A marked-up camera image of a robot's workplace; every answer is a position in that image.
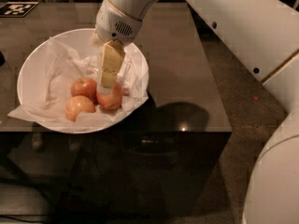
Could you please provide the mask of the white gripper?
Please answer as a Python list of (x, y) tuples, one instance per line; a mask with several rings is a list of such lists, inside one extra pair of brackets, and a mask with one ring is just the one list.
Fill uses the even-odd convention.
[(97, 91), (100, 94), (111, 93), (125, 57), (123, 45), (134, 42), (142, 20), (143, 8), (139, 2), (127, 0), (117, 4), (104, 0), (100, 6), (95, 22), (97, 34), (90, 38), (94, 47), (101, 47), (106, 42), (99, 53)]

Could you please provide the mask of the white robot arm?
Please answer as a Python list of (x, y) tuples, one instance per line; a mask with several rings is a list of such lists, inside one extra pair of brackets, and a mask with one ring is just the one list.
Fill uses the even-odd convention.
[[(91, 41), (127, 46), (159, 0), (104, 0)], [(279, 0), (185, 0), (288, 113), (253, 168), (242, 224), (299, 224), (299, 13)]]

